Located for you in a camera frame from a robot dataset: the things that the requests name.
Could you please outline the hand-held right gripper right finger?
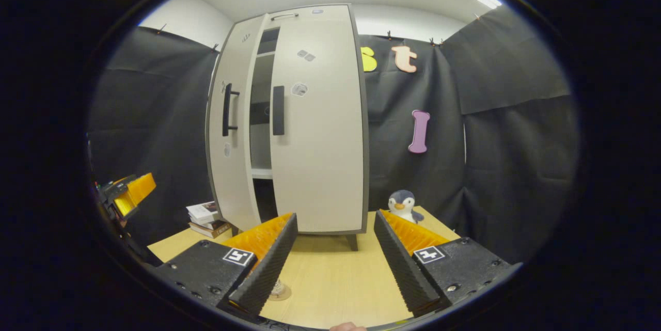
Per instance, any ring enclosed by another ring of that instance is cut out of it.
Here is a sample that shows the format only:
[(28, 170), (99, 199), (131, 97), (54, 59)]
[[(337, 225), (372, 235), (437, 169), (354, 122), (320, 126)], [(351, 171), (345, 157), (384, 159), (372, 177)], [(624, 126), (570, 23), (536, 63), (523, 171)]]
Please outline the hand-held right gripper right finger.
[(471, 238), (445, 238), (384, 210), (374, 232), (414, 317), (460, 307), (517, 270)]

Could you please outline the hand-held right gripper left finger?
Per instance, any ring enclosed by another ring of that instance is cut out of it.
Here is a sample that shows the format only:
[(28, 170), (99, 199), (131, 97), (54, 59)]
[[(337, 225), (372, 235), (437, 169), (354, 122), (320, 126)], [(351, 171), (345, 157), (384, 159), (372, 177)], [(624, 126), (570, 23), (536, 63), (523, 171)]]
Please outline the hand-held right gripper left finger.
[(223, 243), (199, 240), (155, 268), (159, 279), (208, 307), (258, 316), (298, 233), (288, 213)]

